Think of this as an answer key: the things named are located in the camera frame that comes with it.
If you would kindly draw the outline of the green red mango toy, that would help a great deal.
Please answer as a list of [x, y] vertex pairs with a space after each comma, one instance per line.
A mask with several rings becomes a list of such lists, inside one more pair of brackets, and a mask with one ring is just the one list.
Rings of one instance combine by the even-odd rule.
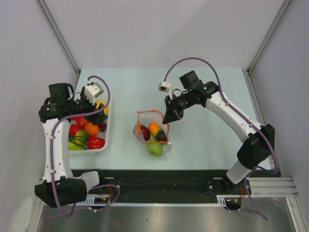
[[149, 131], [150, 134], [155, 138], [157, 133], [162, 130], [161, 126], [157, 123], [150, 123], [149, 124]]

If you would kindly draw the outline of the red bell pepper toy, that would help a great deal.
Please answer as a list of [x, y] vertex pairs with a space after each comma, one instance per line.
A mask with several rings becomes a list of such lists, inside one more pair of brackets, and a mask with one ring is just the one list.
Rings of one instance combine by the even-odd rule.
[[105, 146], [105, 139], [90, 136], [87, 140], [88, 149], [101, 149]]

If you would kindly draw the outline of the dark mangosteen toy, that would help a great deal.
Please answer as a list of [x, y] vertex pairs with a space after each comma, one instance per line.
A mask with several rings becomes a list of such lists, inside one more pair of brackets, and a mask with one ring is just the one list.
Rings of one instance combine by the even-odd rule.
[[160, 130], [157, 135], [156, 135], [156, 140], [158, 142], [167, 142], [168, 139], [167, 139], [167, 136], [165, 134], [165, 132], [163, 130]]

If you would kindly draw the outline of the clear zip top bag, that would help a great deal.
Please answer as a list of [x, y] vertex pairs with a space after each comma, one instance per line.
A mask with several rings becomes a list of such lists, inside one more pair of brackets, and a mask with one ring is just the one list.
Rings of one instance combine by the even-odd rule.
[[172, 144], [169, 124], [163, 124], [164, 115], [158, 110], [137, 112], [133, 134], [138, 146], [153, 160], [167, 160]]

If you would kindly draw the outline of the dark red apple toy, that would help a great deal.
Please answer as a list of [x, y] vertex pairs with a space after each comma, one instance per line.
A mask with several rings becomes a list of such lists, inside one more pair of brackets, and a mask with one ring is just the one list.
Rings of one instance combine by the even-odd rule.
[[151, 134], [149, 129], [145, 125], [140, 125], [140, 130], [143, 135], [144, 140], [147, 142], [150, 140]]

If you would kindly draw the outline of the green apple toy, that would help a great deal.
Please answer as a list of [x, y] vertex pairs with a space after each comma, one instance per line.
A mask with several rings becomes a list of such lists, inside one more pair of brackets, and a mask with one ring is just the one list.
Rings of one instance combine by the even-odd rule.
[[162, 144], [149, 144], [148, 153], [154, 157], [160, 157], [163, 154], [164, 146]]

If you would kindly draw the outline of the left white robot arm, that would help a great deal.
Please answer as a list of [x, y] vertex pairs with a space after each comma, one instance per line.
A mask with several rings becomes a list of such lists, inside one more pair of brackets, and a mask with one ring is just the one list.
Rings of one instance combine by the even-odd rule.
[[99, 83], [89, 82], [79, 99], [74, 99], [72, 85], [57, 83], [49, 85], [49, 92], [39, 110], [46, 142], [44, 175], [34, 190], [44, 203], [56, 208], [84, 201], [90, 189], [102, 193], [107, 187], [97, 171], [74, 177], [69, 160], [70, 119], [85, 114], [92, 122], [98, 122], [103, 113], [95, 113], [95, 108], [104, 90]]

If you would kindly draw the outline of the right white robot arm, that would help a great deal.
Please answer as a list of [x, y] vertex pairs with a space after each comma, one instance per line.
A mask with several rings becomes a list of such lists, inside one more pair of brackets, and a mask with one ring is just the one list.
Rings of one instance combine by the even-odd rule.
[[179, 96], [173, 94], [170, 82], [161, 82], [159, 91], [166, 92], [164, 102], [166, 112], [163, 124], [183, 118], [185, 109], [201, 105], [215, 113], [239, 137], [242, 146], [237, 152], [237, 161], [227, 171], [223, 189], [234, 194], [240, 188], [240, 182], [266, 160], [274, 149], [274, 128], [249, 119], [239, 108], [229, 101], [219, 86], [213, 81], [203, 83], [194, 71], [179, 78], [185, 92]]

